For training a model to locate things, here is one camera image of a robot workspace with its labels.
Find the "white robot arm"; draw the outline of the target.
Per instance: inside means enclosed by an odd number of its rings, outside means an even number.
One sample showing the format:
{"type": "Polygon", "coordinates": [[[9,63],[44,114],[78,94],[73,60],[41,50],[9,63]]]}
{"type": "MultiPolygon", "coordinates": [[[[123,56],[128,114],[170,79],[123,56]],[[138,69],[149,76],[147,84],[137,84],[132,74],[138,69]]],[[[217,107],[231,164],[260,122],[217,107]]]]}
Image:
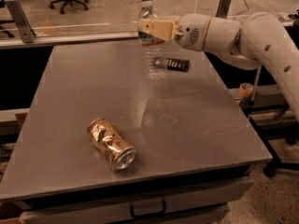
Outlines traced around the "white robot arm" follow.
{"type": "Polygon", "coordinates": [[[273,15],[257,12],[244,22],[202,14],[141,18],[141,32],[182,48],[204,51],[244,70],[263,65],[299,119],[299,49],[273,15]]]}

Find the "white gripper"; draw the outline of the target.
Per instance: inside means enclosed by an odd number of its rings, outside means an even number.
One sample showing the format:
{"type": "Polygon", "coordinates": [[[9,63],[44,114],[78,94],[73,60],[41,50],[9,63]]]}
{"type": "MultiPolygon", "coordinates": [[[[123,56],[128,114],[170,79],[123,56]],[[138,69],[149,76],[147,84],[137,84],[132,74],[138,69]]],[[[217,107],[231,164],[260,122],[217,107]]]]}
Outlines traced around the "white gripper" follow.
{"type": "Polygon", "coordinates": [[[209,24],[209,16],[193,13],[182,16],[178,26],[168,20],[142,19],[138,22],[138,28],[141,32],[164,41],[175,38],[184,49],[202,51],[209,24]]]}

